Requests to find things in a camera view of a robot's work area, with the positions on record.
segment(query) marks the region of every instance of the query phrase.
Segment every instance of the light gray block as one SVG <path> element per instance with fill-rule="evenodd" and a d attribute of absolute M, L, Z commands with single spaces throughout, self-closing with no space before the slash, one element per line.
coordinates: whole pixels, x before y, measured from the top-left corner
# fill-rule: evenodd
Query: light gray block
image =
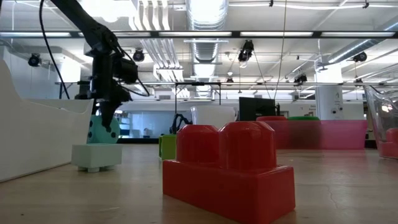
<path fill-rule="evenodd" d="M 73 165 L 85 168 L 111 167 L 122 163 L 122 145 L 84 144 L 73 145 Z"/>

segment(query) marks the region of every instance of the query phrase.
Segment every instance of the wooden floor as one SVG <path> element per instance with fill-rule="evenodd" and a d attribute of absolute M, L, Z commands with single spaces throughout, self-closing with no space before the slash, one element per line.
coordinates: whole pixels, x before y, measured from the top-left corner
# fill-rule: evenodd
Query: wooden floor
<path fill-rule="evenodd" d="M 163 196 L 157 145 L 123 153 L 114 171 L 68 165 L 0 184 L 0 223 L 235 223 Z M 398 161 L 377 151 L 279 151 L 278 162 L 295 169 L 297 206 L 275 223 L 398 223 Z"/>

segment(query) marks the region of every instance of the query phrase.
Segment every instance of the computer screen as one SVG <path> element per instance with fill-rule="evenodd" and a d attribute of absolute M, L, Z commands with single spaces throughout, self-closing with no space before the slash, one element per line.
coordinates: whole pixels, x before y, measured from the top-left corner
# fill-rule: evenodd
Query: computer screen
<path fill-rule="evenodd" d="M 239 97 L 240 121 L 255 121 L 260 116 L 275 115 L 275 100 Z"/>

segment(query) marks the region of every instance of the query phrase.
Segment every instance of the ceiling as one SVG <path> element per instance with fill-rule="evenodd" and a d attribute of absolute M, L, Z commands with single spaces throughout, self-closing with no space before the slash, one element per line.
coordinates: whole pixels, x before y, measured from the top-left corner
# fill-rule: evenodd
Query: ceiling
<path fill-rule="evenodd" d="M 14 1 L 3 0 L 2 9 L 0 13 L 0 29 L 1 30 L 40 30 L 38 20 L 38 8 L 28 6 L 22 2 L 28 1 Z M 284 4 L 284 1 L 274 1 L 275 4 Z M 344 6 L 362 5 L 364 1 L 349 0 L 349 1 L 335 1 L 335 0 L 294 0 L 287 1 L 288 5 L 299 6 L 338 6 L 345 2 Z M 32 0 L 28 2 L 31 5 L 38 6 L 38 2 Z M 253 4 L 266 3 L 268 1 L 242 1 L 230 0 L 230 4 Z M 169 1 L 169 4 L 174 8 L 170 9 L 169 24 L 173 30 L 187 29 L 186 11 L 180 10 L 185 5 L 184 0 Z M 372 0 L 371 4 L 382 4 L 390 6 L 398 6 L 398 0 Z M 228 16 L 226 19 L 225 30 L 283 30 L 284 27 L 284 12 L 283 7 L 246 7 L 246 6 L 230 6 L 228 8 Z M 339 10 L 303 10 L 291 9 L 286 10 L 286 30 L 377 30 L 377 27 L 384 24 L 388 20 L 397 15 L 397 8 L 385 7 L 369 7 L 367 9 L 339 9 Z M 76 30 L 76 27 L 58 10 L 45 9 L 45 28 L 46 30 Z M 98 22 L 106 25 L 111 30 L 131 30 L 128 24 L 128 18 L 122 17 L 117 22 L 108 23 L 102 18 L 95 18 Z M 137 39 L 121 39 L 119 40 L 123 48 L 134 50 L 137 47 L 142 47 Z M 228 72 L 233 72 L 232 77 L 235 82 L 261 82 L 263 77 L 265 81 L 277 82 L 278 79 L 282 82 L 290 80 L 298 75 L 292 73 L 292 70 L 303 64 L 305 61 L 297 60 L 297 56 L 301 59 L 314 58 L 319 54 L 331 54 L 337 50 L 352 43 L 353 39 L 321 39 L 320 50 L 318 49 L 317 39 L 285 39 L 284 48 L 282 51 L 282 39 L 255 39 L 254 48 L 257 54 L 258 63 L 255 57 L 249 60 L 246 68 L 240 68 L 237 60 L 234 61 L 236 53 L 240 50 L 244 43 L 244 39 L 229 39 L 227 44 L 222 44 L 220 47 L 218 61 L 221 65 L 216 66 L 215 75 L 224 82 L 228 77 Z M 90 62 L 88 57 L 83 55 L 85 40 L 84 39 L 50 39 L 51 46 L 57 46 L 68 52 L 73 53 L 76 57 Z M 174 40 L 175 49 L 178 59 L 184 68 L 183 76 L 187 80 L 192 76 L 192 56 L 190 53 L 189 44 L 184 44 L 182 39 Z M 14 39 L 13 46 L 15 47 L 37 47 L 44 46 L 42 39 Z M 395 48 L 398 48 L 398 40 L 385 40 L 379 45 L 376 45 L 366 51 L 368 54 L 368 61 L 385 54 Z M 280 55 L 282 57 L 282 64 L 280 68 Z M 364 75 L 371 72 L 379 71 L 390 65 L 398 63 L 398 52 L 388 55 L 388 57 L 367 63 L 354 69 L 352 62 L 347 62 L 342 68 L 343 80 L 350 80 L 357 76 Z M 144 62 L 137 63 L 141 71 L 140 77 L 144 82 L 155 81 L 152 75 L 153 62 L 149 57 L 146 57 Z M 313 68 L 305 71 L 308 81 L 313 80 Z M 381 82 L 392 77 L 398 78 L 398 73 L 392 71 L 386 75 L 372 77 L 367 82 Z"/>

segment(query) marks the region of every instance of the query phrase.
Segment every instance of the red toy block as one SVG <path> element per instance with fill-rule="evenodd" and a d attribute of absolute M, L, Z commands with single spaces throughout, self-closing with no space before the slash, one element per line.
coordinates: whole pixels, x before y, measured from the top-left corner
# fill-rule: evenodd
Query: red toy block
<path fill-rule="evenodd" d="M 276 165 L 274 131 L 265 123 L 229 123 L 218 132 L 186 126 L 177 133 L 179 154 L 163 161 L 166 195 L 247 224 L 270 223 L 295 208 L 293 168 Z"/>

